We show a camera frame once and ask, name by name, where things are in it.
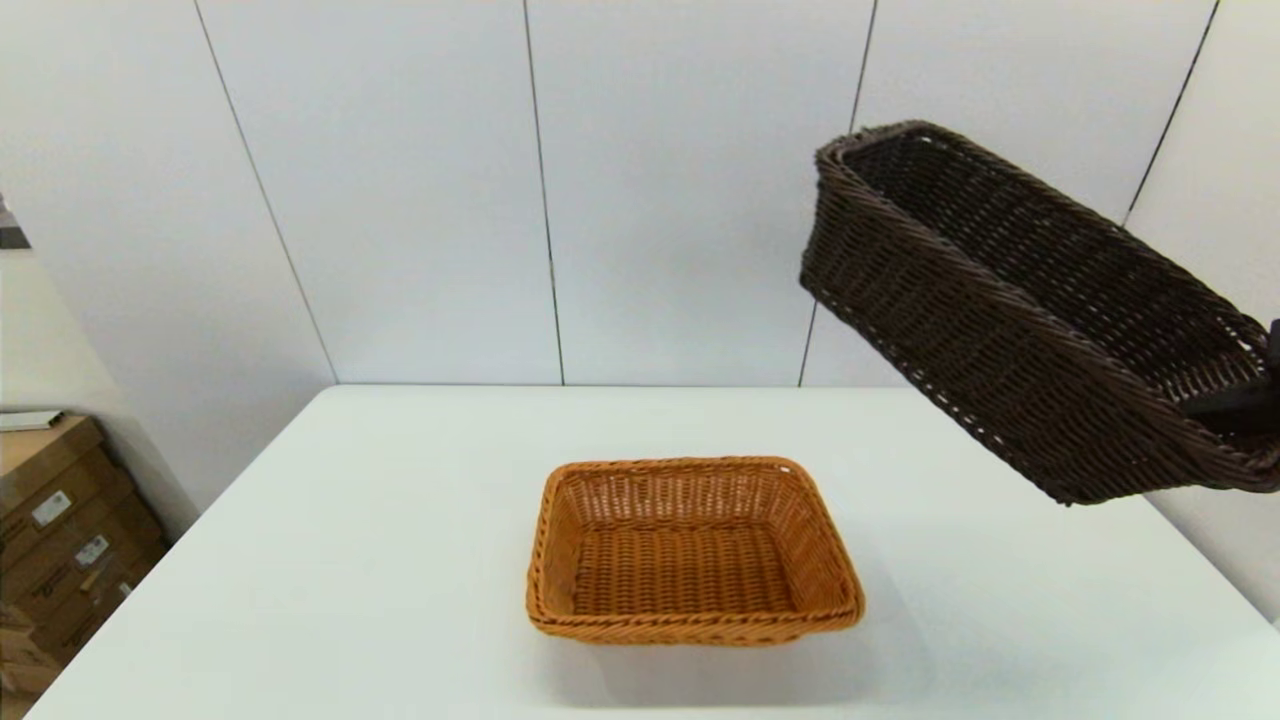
stacked cardboard boxes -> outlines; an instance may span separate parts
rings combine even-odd
[[[91,418],[0,434],[0,680],[42,692],[165,552]]]

woven pattern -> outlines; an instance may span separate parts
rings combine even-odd
[[[803,468],[721,457],[552,473],[526,605],[585,642],[762,646],[847,628],[864,600]]]
[[[1064,503],[1280,489],[1280,436],[1179,404],[1265,377],[1267,333],[1115,223],[924,122],[818,151],[800,282]]]

label on box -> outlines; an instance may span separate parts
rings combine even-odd
[[[31,511],[31,519],[36,521],[37,528],[44,528],[56,520],[70,506],[72,498],[67,497],[65,492],[58,491]]]
[[[78,562],[81,568],[88,568],[90,565],[97,562],[97,559],[101,557],[109,547],[111,547],[111,543],[106,542],[105,537],[97,536],[84,543],[84,547],[76,553],[76,562]]]

brown wicker basket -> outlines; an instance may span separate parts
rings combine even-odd
[[[817,161],[801,284],[1055,500],[1280,489],[1280,433],[1215,433],[1184,411],[1265,383],[1268,343],[1187,270],[929,123]]]
[[[847,628],[864,600],[800,465],[686,457],[552,473],[526,606],[591,643],[764,646]]]

white table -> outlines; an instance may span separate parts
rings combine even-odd
[[[867,589],[860,625],[742,650],[593,647],[529,624],[554,466],[746,454],[817,479]],[[1060,507],[911,391],[340,387],[29,719],[581,708],[1274,720],[1280,634],[1144,500]]]

